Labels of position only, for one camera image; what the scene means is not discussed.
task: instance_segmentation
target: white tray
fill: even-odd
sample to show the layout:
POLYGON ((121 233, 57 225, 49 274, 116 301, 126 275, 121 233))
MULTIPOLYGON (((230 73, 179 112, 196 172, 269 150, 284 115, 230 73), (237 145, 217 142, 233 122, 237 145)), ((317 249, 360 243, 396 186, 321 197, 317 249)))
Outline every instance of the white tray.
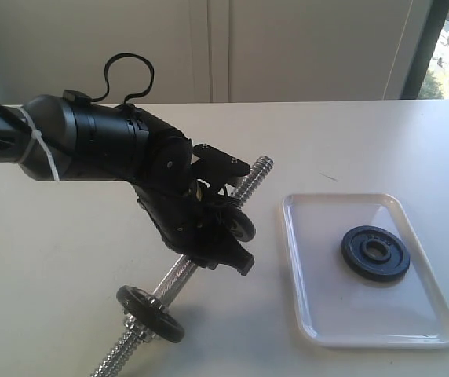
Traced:
POLYGON ((328 347, 449 346, 449 308, 400 203, 384 194, 292 195, 283 201, 298 325, 328 347), (341 238, 359 225, 398 236, 411 255, 402 280, 375 283, 341 256, 341 238))

